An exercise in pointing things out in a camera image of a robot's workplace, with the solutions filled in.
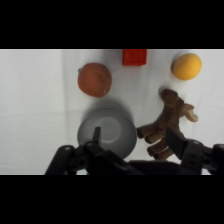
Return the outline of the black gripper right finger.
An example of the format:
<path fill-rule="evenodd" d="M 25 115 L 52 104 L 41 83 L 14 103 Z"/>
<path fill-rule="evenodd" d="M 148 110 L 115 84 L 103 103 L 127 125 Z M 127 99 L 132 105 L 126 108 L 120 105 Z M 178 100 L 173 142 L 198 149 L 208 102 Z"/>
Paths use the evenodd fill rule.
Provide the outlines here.
<path fill-rule="evenodd" d="M 196 140 L 188 140 L 172 128 L 166 129 L 165 142 L 181 161 L 179 175 L 200 175 L 203 167 L 203 145 Z"/>

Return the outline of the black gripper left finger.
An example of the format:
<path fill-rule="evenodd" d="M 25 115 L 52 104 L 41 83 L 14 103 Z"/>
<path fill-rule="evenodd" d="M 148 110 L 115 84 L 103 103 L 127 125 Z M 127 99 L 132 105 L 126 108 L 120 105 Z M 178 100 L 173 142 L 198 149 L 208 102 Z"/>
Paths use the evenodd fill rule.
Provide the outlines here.
<path fill-rule="evenodd" d="M 87 153 L 87 172 L 89 174 L 109 174 L 110 154 L 100 146 L 101 128 L 96 127 L 93 137 L 84 145 Z"/>

